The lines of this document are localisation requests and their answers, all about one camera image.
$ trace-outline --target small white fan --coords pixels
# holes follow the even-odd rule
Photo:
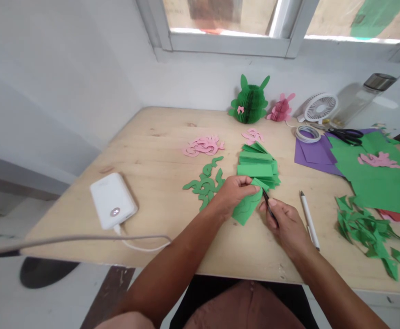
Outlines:
[[[305,102],[304,112],[297,117],[297,120],[299,122],[307,120],[322,124],[322,120],[327,118],[337,106],[337,96],[327,93],[316,94]]]

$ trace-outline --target fan grille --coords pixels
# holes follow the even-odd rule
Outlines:
[[[335,98],[327,96],[316,100],[314,103],[310,104],[306,111],[306,116],[310,120],[318,121],[322,118],[327,117],[337,106],[337,101]]]

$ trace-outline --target pen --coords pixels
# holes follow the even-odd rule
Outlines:
[[[306,202],[305,194],[302,191],[300,191],[300,199],[302,200],[302,204],[304,206],[306,220],[308,222],[309,237],[311,238],[311,241],[315,245],[316,249],[318,251],[320,251],[319,239],[317,239],[317,234],[315,233],[313,219],[311,218],[311,214],[309,212],[309,207],[308,207],[308,203]]]

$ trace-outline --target hand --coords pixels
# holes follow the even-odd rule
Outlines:
[[[248,195],[259,192],[260,187],[251,185],[252,179],[248,176],[230,176],[221,189],[206,206],[204,211],[211,211],[223,221],[232,216],[235,207]]]
[[[317,253],[296,208],[275,199],[268,199],[268,204],[276,216],[279,227],[268,212],[265,202],[261,204],[259,210],[265,212],[267,227],[278,239],[288,257],[295,260],[314,251]]]

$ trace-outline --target pink shirt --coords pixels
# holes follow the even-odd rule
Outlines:
[[[138,312],[118,315],[97,329],[154,329]],[[203,304],[189,318],[185,329],[304,329],[295,315],[276,295],[254,281],[241,281]]]

